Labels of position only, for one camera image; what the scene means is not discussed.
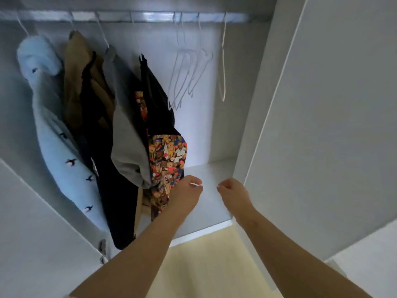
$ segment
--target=brown jacket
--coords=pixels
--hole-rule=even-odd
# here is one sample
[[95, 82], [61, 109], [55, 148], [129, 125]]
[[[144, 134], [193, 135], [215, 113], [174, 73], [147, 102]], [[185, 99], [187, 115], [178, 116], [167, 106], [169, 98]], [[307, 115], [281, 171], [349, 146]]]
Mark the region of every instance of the brown jacket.
[[[65, 94], [63, 98], [64, 120], [74, 136], [82, 134], [82, 115], [80, 104], [81, 75], [85, 66], [92, 59], [92, 49], [86, 39], [78, 31], [72, 31], [65, 50]], [[113, 120], [114, 96], [106, 84], [102, 72], [103, 59], [97, 56], [95, 64], [91, 69], [91, 85], [96, 95], [105, 105], [108, 117]], [[110, 126], [105, 121], [99, 123], [106, 129]]]

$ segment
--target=person's right arm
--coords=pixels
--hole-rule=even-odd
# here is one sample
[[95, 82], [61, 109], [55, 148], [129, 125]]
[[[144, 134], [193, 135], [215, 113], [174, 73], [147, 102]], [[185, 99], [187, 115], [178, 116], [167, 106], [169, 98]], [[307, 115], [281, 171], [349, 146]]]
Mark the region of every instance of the person's right arm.
[[218, 185], [218, 192], [245, 230], [284, 298], [370, 298], [364, 290], [301, 248], [263, 217], [253, 207], [240, 182], [225, 180]]

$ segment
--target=forearm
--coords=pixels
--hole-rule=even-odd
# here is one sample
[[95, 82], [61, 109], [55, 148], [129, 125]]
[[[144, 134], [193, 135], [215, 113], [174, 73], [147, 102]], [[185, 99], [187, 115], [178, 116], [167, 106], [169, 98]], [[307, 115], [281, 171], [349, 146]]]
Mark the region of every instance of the forearm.
[[289, 239], [255, 209], [241, 215], [237, 222], [247, 233], [284, 298], [370, 297]]
[[144, 298], [184, 217], [165, 209], [145, 231], [72, 293], [76, 298]]

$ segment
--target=white closet base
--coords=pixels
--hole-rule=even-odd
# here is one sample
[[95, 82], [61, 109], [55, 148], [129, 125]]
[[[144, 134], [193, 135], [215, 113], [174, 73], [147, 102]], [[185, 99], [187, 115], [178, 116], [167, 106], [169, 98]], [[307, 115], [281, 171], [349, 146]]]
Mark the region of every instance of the white closet base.
[[[215, 232], [231, 225], [231, 214], [227, 211], [216, 186], [231, 178], [235, 159], [212, 162], [185, 168], [185, 175], [194, 175], [203, 181], [204, 190], [197, 206], [177, 231], [171, 246]], [[150, 218], [142, 216], [138, 234], [150, 224]]]

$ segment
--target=person's left hand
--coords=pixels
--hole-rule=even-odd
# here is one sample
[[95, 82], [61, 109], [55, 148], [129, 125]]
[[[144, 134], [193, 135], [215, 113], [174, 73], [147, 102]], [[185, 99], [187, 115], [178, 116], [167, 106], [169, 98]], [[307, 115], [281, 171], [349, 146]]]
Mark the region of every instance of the person's left hand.
[[181, 214], [185, 219], [199, 201], [202, 193], [201, 184], [199, 178], [192, 175], [185, 176], [172, 188], [167, 208]]

